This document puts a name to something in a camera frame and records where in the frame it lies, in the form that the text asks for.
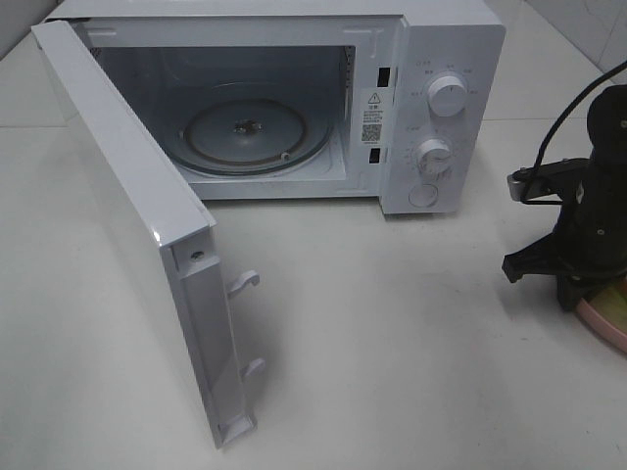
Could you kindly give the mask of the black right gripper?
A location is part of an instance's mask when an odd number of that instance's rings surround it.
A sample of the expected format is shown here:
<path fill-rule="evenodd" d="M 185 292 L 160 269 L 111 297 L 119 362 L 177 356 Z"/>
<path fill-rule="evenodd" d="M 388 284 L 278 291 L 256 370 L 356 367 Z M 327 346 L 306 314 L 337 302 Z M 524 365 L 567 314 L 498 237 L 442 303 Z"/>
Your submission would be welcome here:
<path fill-rule="evenodd" d="M 557 301 L 564 311 L 574 311 L 603 287 L 599 279 L 626 273 L 625 200 L 572 197 L 561 209 L 554 235 L 504 256 L 502 270 L 510 283 L 527 274 L 561 274 L 564 262 L 575 276 L 556 278 Z"/>

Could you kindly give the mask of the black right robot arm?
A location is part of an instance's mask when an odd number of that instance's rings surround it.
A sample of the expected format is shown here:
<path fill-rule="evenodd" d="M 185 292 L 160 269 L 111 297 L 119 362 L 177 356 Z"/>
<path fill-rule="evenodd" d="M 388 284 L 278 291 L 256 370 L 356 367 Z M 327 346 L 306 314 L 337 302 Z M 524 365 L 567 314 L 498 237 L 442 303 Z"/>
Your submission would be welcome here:
<path fill-rule="evenodd" d="M 549 275 L 565 310 L 574 309 L 626 274 L 626 88 L 607 87 L 587 114 L 589 158 L 525 167 L 507 178 L 520 203 L 556 203 L 552 232 L 505 256 L 502 269 L 515 283 Z"/>

